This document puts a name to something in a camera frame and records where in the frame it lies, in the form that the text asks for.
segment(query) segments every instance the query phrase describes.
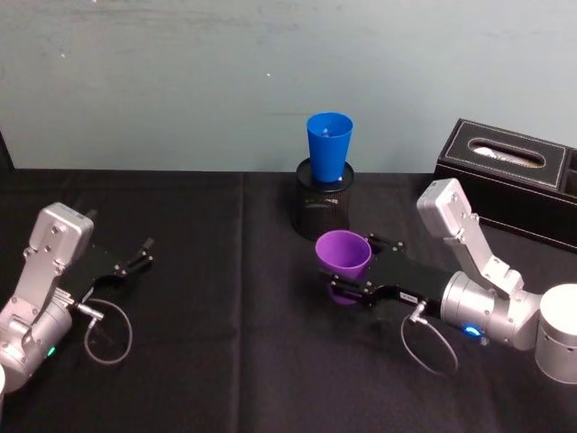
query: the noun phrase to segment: black compartment box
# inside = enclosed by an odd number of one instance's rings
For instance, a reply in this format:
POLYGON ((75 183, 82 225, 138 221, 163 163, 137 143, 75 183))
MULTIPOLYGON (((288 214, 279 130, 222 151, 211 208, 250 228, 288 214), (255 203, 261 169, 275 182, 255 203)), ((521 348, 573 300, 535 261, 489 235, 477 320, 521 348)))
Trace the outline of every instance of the black compartment box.
POLYGON ((459 119, 434 177, 457 178, 482 223, 577 253, 577 150, 459 119))

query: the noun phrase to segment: blue led light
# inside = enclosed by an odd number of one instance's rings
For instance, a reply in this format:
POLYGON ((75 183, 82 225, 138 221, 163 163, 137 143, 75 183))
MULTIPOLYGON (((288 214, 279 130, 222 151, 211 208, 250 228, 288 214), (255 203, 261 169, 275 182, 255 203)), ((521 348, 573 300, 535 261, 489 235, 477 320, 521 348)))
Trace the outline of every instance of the blue led light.
POLYGON ((481 336, 481 332, 476 327, 465 327, 463 331, 470 336, 481 336))

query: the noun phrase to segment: blue cup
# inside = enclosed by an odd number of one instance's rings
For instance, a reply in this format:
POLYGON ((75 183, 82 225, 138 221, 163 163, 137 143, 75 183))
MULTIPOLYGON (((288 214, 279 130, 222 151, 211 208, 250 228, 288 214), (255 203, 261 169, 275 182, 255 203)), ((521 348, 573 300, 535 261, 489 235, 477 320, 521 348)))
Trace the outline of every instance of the blue cup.
POLYGON ((313 178, 324 183, 340 180, 353 134, 353 121, 340 113, 318 113, 308 119, 307 133, 313 178))

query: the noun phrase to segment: white label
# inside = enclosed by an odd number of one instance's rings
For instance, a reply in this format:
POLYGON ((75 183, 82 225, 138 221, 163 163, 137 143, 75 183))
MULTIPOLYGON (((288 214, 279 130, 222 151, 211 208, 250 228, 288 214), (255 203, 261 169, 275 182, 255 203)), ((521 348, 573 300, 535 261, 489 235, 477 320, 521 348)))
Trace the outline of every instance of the white label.
POLYGON ((413 302, 414 304, 418 304, 418 299, 415 298, 414 296, 407 295, 406 293, 403 293, 402 291, 400 291, 398 293, 398 295, 400 296, 401 299, 408 300, 409 302, 413 302))

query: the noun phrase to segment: mesh pen holder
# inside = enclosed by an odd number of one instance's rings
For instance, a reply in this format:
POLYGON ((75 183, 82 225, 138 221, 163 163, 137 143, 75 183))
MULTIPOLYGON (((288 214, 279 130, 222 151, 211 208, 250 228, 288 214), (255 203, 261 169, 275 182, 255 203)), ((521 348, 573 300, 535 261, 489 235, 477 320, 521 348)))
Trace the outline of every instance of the mesh pen holder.
POLYGON ((297 167, 297 194, 293 226, 306 239, 315 241, 331 230, 349 228, 349 201, 353 168, 345 163, 341 180, 322 183, 311 174, 310 159, 297 167))

